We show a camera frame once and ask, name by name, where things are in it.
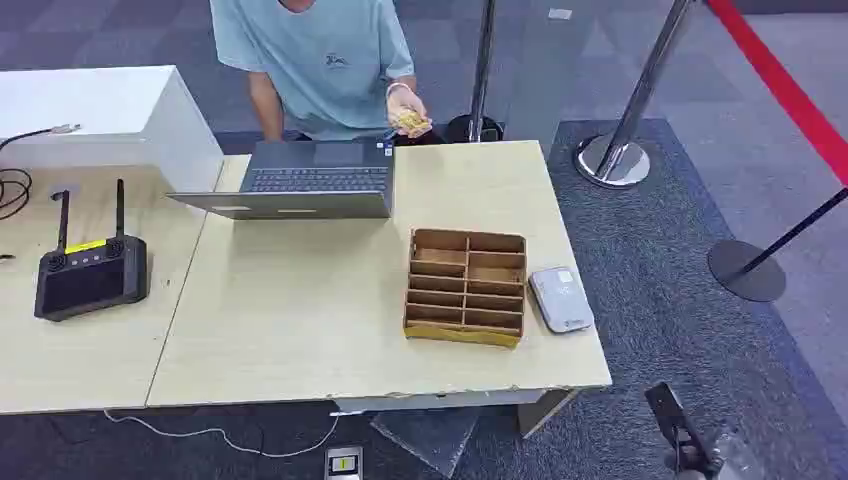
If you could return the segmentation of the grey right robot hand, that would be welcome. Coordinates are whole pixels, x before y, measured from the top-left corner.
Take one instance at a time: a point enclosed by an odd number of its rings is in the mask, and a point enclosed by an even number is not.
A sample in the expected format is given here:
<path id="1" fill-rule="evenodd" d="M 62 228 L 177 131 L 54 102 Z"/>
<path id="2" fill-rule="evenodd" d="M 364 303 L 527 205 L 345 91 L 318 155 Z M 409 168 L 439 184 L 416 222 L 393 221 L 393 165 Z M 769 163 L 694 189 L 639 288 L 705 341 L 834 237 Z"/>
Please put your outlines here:
<path id="1" fill-rule="evenodd" d="M 674 430 L 671 447 L 664 464 L 675 479 L 764 479 L 748 443 L 734 432 L 720 432 L 707 447 L 698 447 L 686 430 Z"/>

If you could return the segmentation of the person's left hand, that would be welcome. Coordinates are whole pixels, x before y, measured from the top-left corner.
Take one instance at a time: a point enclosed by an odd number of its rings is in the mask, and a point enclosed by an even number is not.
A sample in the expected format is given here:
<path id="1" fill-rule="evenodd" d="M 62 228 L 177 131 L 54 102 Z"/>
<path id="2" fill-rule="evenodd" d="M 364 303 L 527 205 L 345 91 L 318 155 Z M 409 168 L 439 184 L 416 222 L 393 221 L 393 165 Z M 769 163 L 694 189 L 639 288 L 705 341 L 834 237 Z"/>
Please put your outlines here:
<path id="1" fill-rule="evenodd" d="M 404 83 L 393 83 L 387 89 L 386 105 L 389 125 L 395 132 L 410 138 L 432 130 L 423 101 Z"/>

